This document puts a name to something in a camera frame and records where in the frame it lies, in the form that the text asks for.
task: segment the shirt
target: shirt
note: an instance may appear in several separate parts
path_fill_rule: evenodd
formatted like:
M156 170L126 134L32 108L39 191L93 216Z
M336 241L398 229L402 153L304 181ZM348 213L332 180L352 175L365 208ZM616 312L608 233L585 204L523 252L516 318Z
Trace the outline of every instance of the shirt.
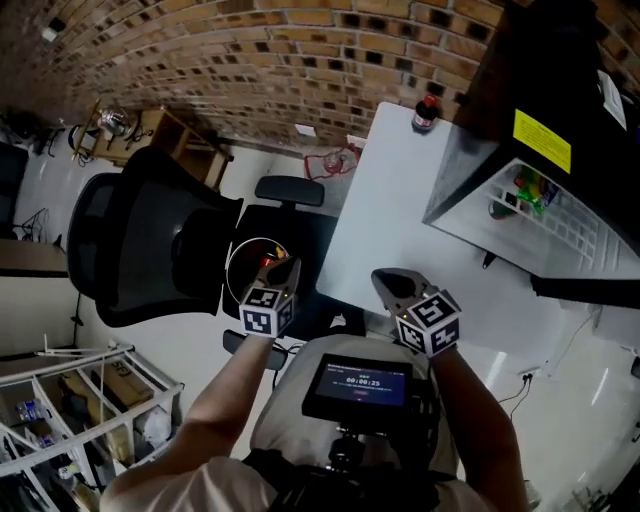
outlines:
M322 356L326 353L408 362L414 377L430 378L429 361L422 354L389 342L346 335L313 340L300 349L267 401L253 431L252 449L279 450L288 461L324 467L331 443L338 437L336 424L302 415L302 401ZM368 438L363 466L379 462L398 465L395 452L383 439ZM429 469L455 475L458 457L442 415L438 445ZM436 484L439 512L490 512L487 502L460 480ZM269 509L277 493L260 474L243 462L213 457L197 470L146 482L105 503L104 512L247 511Z

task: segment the person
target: person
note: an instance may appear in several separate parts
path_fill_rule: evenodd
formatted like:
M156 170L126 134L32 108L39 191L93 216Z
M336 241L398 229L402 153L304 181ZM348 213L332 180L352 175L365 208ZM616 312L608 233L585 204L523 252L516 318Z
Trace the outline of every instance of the person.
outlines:
M248 336L195 400L166 454L120 475L106 490L101 510L268 510L276 490L258 471L230 455L247 422L273 342ZM325 353L410 362L414 377L421 379L431 378L431 365L444 413L429 469L454 477L435 484L439 501L435 510L529 509L513 425L455 347L428 360L402 346L347 335L307 343L256 422L252 449L279 450L296 465L327 464L331 443L338 435L336 425L301 412ZM458 457L465 481L455 479ZM397 462L389 447L370 450L367 444L363 465L380 461Z

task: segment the metal shelf rack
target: metal shelf rack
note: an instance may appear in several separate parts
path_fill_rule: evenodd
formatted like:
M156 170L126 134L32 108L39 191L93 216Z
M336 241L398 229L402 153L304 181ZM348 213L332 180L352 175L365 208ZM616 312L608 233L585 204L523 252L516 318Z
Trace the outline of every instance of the metal shelf rack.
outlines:
M36 442L34 442L35 436L31 433L22 435L17 430L14 430L10 426L0 422L0 442L4 445L5 440L7 441L9 451L12 456L12 458L7 458L6 456L0 458L0 478L24 472L27 479L31 482L36 492L42 498L42 502L46 505L47 509L50 512L58 512L58 508L47 495L46 490L38 480L32 468L47 462L54 457L67 454L69 458L74 461L87 485L90 487L98 486L99 482L96 482L94 472L92 471L87 457L85 444L90 443L108 432L124 425L128 432L130 453L133 454L133 421L135 418L155 407L161 407L168 414L171 414L174 397L183 390L184 385L172 381L167 376L154 369L142 357L135 354L134 347L131 345L115 344L112 342L108 349L102 351L95 349L55 350L48 349L45 342L45 351L38 354L41 357L56 356L66 357L73 360L39 368L33 371L0 377L0 394L2 393L2 389L8 386L25 383L31 384L34 398L40 401L40 405L46 412L44 414L45 421L49 425L50 429L56 433L58 439L61 440L50 447L41 448ZM120 363L134 373L142 382L153 390L153 398L130 408L126 412L120 412L104 396L102 390L96 386L88 376L88 370L90 367L104 368L103 365L107 363ZM43 380L46 378L69 372L76 372L84 384L86 384L86 386L100 401L100 417L102 421L98 425L88 428L81 433L74 433L69 425L67 425L63 416L56 410L51 397L47 395L45 387L42 385ZM23 450L18 451L16 449L16 446L19 445L23 447ZM168 445L169 441L164 443L162 446L159 446L143 459L134 462L130 467L139 466L153 460L162 454Z

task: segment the white wall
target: white wall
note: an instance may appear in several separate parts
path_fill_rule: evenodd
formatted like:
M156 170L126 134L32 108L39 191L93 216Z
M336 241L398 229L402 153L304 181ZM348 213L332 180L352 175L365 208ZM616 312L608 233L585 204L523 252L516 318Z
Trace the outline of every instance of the white wall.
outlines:
M0 356L70 345L78 293L66 278L0 277Z

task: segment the camera screen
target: camera screen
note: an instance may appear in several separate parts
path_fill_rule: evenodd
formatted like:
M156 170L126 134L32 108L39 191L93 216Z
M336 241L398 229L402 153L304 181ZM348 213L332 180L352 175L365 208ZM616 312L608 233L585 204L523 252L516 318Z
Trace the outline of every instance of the camera screen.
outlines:
M316 394L375 405L403 406L405 374L329 363Z

